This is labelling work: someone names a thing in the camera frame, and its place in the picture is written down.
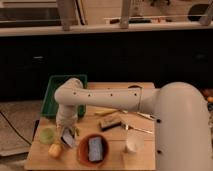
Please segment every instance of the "cup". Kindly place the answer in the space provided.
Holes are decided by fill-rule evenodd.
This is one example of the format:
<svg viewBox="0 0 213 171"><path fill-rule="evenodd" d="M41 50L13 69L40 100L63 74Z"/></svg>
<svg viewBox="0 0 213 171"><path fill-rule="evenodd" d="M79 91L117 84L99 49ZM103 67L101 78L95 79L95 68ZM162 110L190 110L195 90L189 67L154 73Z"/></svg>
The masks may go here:
<svg viewBox="0 0 213 171"><path fill-rule="evenodd" d="M143 134L136 130L128 130L126 136L125 152L137 153L143 148Z"/></svg>

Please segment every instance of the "wire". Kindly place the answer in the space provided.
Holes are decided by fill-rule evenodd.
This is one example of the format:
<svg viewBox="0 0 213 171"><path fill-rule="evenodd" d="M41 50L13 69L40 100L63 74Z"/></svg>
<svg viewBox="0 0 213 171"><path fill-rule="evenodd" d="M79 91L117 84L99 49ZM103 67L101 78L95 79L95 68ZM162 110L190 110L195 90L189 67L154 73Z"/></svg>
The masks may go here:
<svg viewBox="0 0 213 171"><path fill-rule="evenodd" d="M3 116L3 118L7 121L7 123L10 125L10 127L13 129L13 131L22 139L24 140L27 144L31 145L31 143L25 139L19 132L18 130L11 124L11 122L7 119L7 117L3 114L3 112L0 110L0 114Z"/></svg>

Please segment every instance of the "wooden table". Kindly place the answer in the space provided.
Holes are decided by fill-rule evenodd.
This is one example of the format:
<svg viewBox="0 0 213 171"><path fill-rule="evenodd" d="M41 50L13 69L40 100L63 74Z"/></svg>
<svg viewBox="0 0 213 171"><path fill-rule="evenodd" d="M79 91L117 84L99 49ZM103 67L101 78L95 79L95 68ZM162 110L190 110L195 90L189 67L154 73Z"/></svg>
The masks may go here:
<svg viewBox="0 0 213 171"><path fill-rule="evenodd" d="M144 88L153 88L152 83L89 83L89 89L102 88L127 88L130 85L140 85ZM153 134L143 134L144 145L137 154L124 153L125 139L127 131L121 127L115 127L105 132L100 131L99 121L103 117L94 115L96 111L108 110L106 108L87 106L86 114L79 120L77 127L80 130L79 137L76 138L78 144L80 140L90 134L99 133L106 137L109 142L109 157L101 168L91 168L80 164L77 161L76 148L66 148L59 159L48 156L49 145L39 142L38 136L42 129L55 128L55 120L42 117L30 148L30 152L25 163L26 170L155 170L155 141ZM154 122L135 114L124 114L116 112L112 115L119 115L125 122L138 128L154 131Z"/></svg>

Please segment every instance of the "green crate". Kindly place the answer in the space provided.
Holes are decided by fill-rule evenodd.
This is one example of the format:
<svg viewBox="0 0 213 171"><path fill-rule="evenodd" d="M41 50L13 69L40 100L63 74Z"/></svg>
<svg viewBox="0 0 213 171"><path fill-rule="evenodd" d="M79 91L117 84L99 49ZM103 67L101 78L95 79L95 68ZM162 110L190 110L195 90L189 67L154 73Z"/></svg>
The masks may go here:
<svg viewBox="0 0 213 171"><path fill-rule="evenodd" d="M53 75L50 77L47 90L45 93L41 116L55 118L58 111L58 103L55 101L54 94L56 89L64 84L70 78L77 78L81 80L84 88L87 88L87 76L86 75ZM83 117L86 112L86 105L80 105L78 107L78 117Z"/></svg>

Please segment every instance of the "bowl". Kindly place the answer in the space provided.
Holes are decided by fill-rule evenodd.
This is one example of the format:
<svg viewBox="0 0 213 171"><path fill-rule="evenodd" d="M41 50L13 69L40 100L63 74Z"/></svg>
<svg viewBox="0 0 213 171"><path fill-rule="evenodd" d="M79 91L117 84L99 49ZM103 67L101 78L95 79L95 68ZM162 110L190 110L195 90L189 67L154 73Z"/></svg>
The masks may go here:
<svg viewBox="0 0 213 171"><path fill-rule="evenodd" d="M102 140L102 145L103 145L103 160L99 161L99 162L91 162L89 161L89 139L90 138L94 138L94 137L101 137ZM109 143L106 140L106 138L103 135L100 134L90 134L87 135L86 137L84 137L77 148L77 159L78 161L86 166L89 167L99 167L102 164L104 164L104 162L107 160L109 154Z"/></svg>

